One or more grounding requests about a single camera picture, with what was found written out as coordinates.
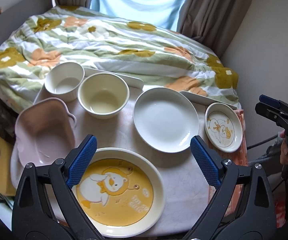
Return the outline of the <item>person's right hand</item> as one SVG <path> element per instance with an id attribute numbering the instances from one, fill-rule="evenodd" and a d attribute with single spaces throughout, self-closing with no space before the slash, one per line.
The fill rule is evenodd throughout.
<path id="1" fill-rule="evenodd" d="M 287 143 L 286 143 L 285 131 L 282 131 L 280 133 L 280 138 L 282 139 L 280 163 L 282 165 L 288 165 L 288 146 L 287 146 Z"/>

